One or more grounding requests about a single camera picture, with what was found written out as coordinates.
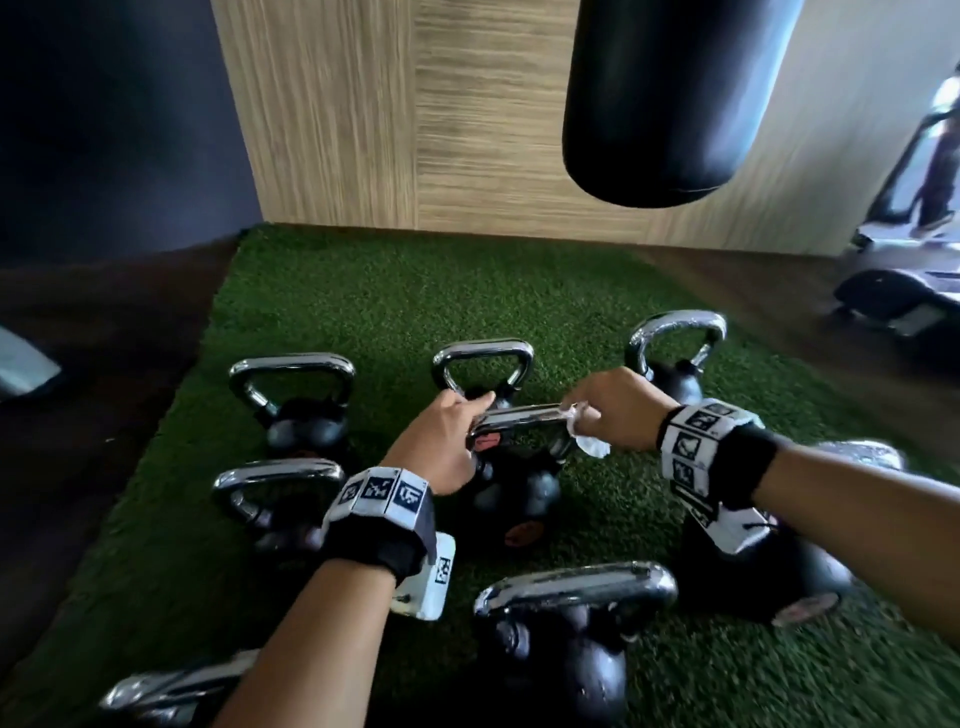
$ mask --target gray wall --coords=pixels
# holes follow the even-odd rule
[[[0,0],[0,266],[259,222],[207,0]]]

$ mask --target black punching bag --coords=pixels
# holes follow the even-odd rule
[[[581,0],[564,164],[587,193],[672,207],[750,151],[804,0]]]

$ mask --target person's left forearm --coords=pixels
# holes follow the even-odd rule
[[[214,728],[362,726],[395,588],[382,567],[324,563]]]

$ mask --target white tissue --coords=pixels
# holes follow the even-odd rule
[[[607,455],[610,454],[610,443],[605,443],[603,440],[598,440],[595,437],[578,435],[576,432],[574,432],[577,420],[580,419],[582,407],[585,406],[586,405],[584,403],[581,403],[574,404],[572,407],[570,407],[570,416],[566,421],[566,431],[570,433],[570,436],[577,444],[577,447],[590,457],[607,457]]]

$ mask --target dark floor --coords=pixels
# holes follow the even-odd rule
[[[194,360],[232,251],[232,243],[218,243],[95,266],[0,272],[0,325],[75,376],[49,398],[0,407],[0,676],[56,613],[67,579]],[[832,285],[864,257],[838,264],[676,249],[643,254],[921,447],[960,461],[960,388],[911,369],[885,336],[825,323]],[[903,265],[902,255],[869,260]],[[944,255],[924,262],[960,262]]]
[[[233,250],[0,271],[0,325],[72,376],[0,406],[0,676],[50,623],[193,363]]]

